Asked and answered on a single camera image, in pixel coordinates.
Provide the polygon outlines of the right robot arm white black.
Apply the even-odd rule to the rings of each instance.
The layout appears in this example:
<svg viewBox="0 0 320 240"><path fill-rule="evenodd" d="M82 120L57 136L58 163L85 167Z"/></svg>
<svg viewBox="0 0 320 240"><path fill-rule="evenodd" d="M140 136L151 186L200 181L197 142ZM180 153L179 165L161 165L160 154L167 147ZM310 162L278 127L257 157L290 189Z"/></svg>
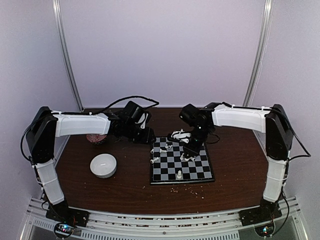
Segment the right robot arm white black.
<svg viewBox="0 0 320 240"><path fill-rule="evenodd" d="M184 106L179 117L192 127L183 139L183 157L194 159L215 127L234 127L265 134L268 170L266 185L258 207L242 210L242 224L271 221L277 216L279 198L287 180L293 130L280 104L267 108L247 108L226 102L211 102L203 108Z"/></svg>

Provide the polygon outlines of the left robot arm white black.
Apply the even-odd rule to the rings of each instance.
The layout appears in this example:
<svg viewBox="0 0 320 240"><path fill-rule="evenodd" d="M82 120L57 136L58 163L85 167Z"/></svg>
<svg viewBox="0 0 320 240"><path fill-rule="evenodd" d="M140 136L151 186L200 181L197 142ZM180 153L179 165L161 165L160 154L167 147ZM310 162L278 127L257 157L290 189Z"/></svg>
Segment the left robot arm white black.
<svg viewBox="0 0 320 240"><path fill-rule="evenodd" d="M73 135L107 135L125 137L133 143L152 144L154 130L147 126L151 114L135 106L132 110L123 109L116 113L66 113L50 110L42 106L36 113L25 137L30 152L29 160L35 167L48 202L53 206L52 213L61 222L72 218L72 211L66 207L54 166L55 140Z"/></svg>

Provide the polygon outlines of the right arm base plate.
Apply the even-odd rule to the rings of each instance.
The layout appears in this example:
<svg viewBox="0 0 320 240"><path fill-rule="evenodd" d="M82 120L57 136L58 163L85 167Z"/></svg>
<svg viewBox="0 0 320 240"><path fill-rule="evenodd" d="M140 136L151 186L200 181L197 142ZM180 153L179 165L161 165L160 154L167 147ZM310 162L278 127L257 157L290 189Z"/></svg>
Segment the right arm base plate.
<svg viewBox="0 0 320 240"><path fill-rule="evenodd" d="M271 212L270 210L260 206L241 210L238 214L243 227L271 222L272 220L282 216L282 212L279 209Z"/></svg>

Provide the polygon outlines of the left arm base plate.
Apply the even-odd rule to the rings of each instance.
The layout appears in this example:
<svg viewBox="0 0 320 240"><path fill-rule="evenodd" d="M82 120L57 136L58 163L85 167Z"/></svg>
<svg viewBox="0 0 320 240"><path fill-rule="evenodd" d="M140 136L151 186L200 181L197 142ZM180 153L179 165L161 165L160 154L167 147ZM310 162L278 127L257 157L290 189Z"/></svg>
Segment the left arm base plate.
<svg viewBox="0 0 320 240"><path fill-rule="evenodd" d="M86 227L90 213L85 210L68 208L67 210L58 211L49 208L45 214L47 219L57 222L66 223L72 227Z"/></svg>

